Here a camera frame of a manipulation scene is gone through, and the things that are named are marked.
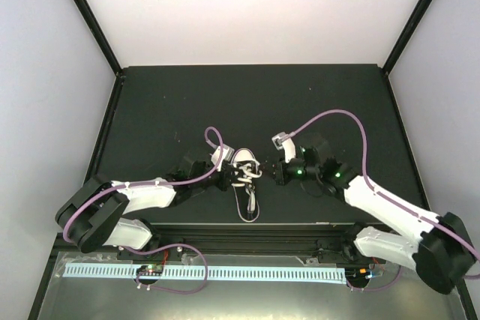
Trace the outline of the black white sneaker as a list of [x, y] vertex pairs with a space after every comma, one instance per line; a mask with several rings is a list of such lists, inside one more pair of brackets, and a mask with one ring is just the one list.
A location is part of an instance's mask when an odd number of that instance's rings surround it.
[[[235, 196], [237, 214], [244, 223], [254, 223], [260, 217], [260, 207], [257, 204], [254, 183], [256, 179], [261, 178], [263, 175], [263, 171], [260, 169], [260, 162], [255, 158], [254, 153], [250, 149], [240, 148], [234, 152], [230, 165], [234, 170], [231, 186]], [[243, 216], [240, 209], [238, 188], [243, 189], [247, 196], [246, 217]]]

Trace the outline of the white shoelace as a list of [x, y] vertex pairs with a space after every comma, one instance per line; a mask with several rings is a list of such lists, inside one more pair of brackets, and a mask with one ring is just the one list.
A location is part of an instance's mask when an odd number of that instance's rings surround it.
[[[256, 160], [235, 162], [232, 164], [236, 176], [232, 183], [236, 210], [239, 218], [245, 223], [253, 223], [260, 216], [260, 205], [257, 202], [256, 186], [254, 183], [256, 179], [261, 178], [263, 175], [263, 171], [259, 169], [259, 164]], [[247, 195], [246, 217], [242, 215], [240, 209], [238, 188], [243, 188]]]

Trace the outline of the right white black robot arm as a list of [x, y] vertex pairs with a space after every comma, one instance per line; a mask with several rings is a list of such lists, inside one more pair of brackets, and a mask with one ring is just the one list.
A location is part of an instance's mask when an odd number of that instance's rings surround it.
[[285, 133], [272, 142], [284, 156], [273, 167], [279, 185], [293, 179], [312, 180], [322, 194], [370, 214], [388, 226], [383, 232], [356, 223], [341, 243], [349, 262], [380, 258], [414, 270], [434, 291], [448, 295], [476, 262], [464, 222], [448, 212], [443, 216], [419, 208], [337, 161], [324, 139], [301, 147]]

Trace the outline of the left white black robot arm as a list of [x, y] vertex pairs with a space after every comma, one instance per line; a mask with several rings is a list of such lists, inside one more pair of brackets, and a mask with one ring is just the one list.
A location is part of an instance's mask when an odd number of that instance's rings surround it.
[[57, 211], [55, 221], [82, 253], [120, 246], [153, 259], [161, 251], [161, 241], [153, 236], [149, 221], [124, 215], [175, 207], [209, 187], [227, 190], [234, 155], [227, 145], [218, 146], [213, 154], [189, 151], [171, 173], [150, 181], [109, 181], [95, 175]]

